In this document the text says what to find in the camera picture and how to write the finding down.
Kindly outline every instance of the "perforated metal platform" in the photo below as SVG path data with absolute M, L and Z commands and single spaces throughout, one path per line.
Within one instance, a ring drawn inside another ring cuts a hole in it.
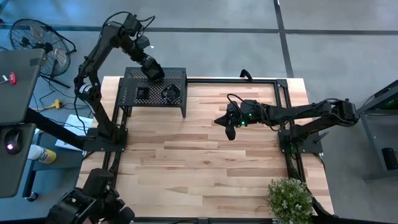
M 119 106 L 151 106 L 151 107 L 179 107 L 183 117 L 187 110 L 187 73 L 185 68 L 163 68 L 163 80 L 151 82 L 143 74 L 141 68 L 126 67 L 119 92 Z M 162 91 L 170 84 L 180 89 L 180 96 L 172 103 L 162 99 Z M 148 99 L 137 99 L 139 87 L 149 88 Z

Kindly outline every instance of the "black robotic arm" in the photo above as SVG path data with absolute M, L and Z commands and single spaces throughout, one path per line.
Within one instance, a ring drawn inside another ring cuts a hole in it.
M 283 108 L 259 103 L 256 100 L 242 100 L 240 107 L 236 101 L 231 101 L 226 109 L 226 114 L 215 120 L 216 124 L 226 127 L 225 133 L 229 140 L 235 139 L 234 128 L 248 126 L 249 124 L 262 123 L 270 126 L 286 124 L 294 119 L 320 117 L 304 125 L 295 124 L 290 127 L 290 142 L 301 144 L 309 135 L 330 128 L 334 125 L 350 127 L 359 120 L 355 105 L 348 99 L 326 99 L 310 105 Z
M 141 70 L 148 79 L 157 80 L 164 77 L 162 67 L 153 57 L 144 53 L 144 48 L 149 45 L 149 40 L 143 35 L 139 37 L 137 35 L 142 32 L 143 28 L 136 15 L 132 14 L 127 15 L 123 24 L 114 21 L 104 23 L 98 43 L 79 66 L 79 74 L 74 79 L 76 97 L 91 107 L 90 109 L 98 121 L 98 128 L 89 129 L 88 136 L 101 138 L 110 143 L 119 143 L 126 134 L 108 118 L 100 102 L 102 95 L 98 70 L 113 48 L 122 48 L 131 60 L 141 65 Z M 90 84 L 84 82 L 85 78 L 89 78 Z

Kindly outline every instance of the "potted plant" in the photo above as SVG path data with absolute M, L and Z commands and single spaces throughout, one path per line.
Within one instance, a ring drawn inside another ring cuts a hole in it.
M 279 223 L 311 223 L 312 195 L 305 183 L 297 179 L 271 180 L 267 200 Z

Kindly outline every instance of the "gray floor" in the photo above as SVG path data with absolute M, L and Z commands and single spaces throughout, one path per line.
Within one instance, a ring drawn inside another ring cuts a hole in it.
M 395 0 L 280 0 L 286 29 L 398 30 Z M 22 3 L 11 0 L 0 17 L 14 22 L 23 17 L 51 25 L 100 26 L 112 13 L 127 10 L 157 19 L 151 27 L 276 29 L 272 0 L 120 0 Z M 0 45 L 10 47 L 8 30 L 0 30 Z M 93 48 L 97 32 L 61 32 L 78 52 L 59 80 L 72 84 L 78 65 Z M 164 67 L 186 67 L 190 76 L 236 77 L 248 69 L 255 77 L 286 77 L 278 34 L 148 32 L 152 48 L 146 51 Z M 397 79 L 398 35 L 288 35 L 294 76 L 304 78 L 310 101 L 349 98 L 360 107 L 369 95 Z M 123 75 L 136 66 L 114 50 L 99 71 Z M 39 80 L 35 96 L 50 90 Z M 59 98 L 46 98 L 47 105 Z M 71 111 L 45 111 L 65 121 Z M 89 111 L 81 111 L 86 116 Z M 334 127 L 323 139 L 326 175 L 335 213 L 345 218 L 398 222 L 398 179 L 365 183 L 363 175 L 378 171 L 376 153 L 370 148 L 361 123 L 352 128 Z

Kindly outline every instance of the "desk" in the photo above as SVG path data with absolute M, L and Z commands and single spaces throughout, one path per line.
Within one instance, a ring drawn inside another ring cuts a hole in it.
M 103 80 L 101 102 L 108 116 L 119 79 Z M 287 80 L 292 106 L 308 104 L 303 80 Z M 137 217 L 274 217 L 266 203 L 267 186 L 271 179 L 287 177 L 277 134 L 257 124 L 237 128 L 235 141 L 229 141 L 224 127 L 213 122 L 225 114 L 227 93 L 276 105 L 268 84 L 189 83 L 185 119 L 178 108 L 133 108 L 116 190 Z M 83 162 L 78 186 L 102 166 L 103 157 L 96 152 Z M 321 162 L 311 154 L 302 159 L 310 190 L 333 213 Z

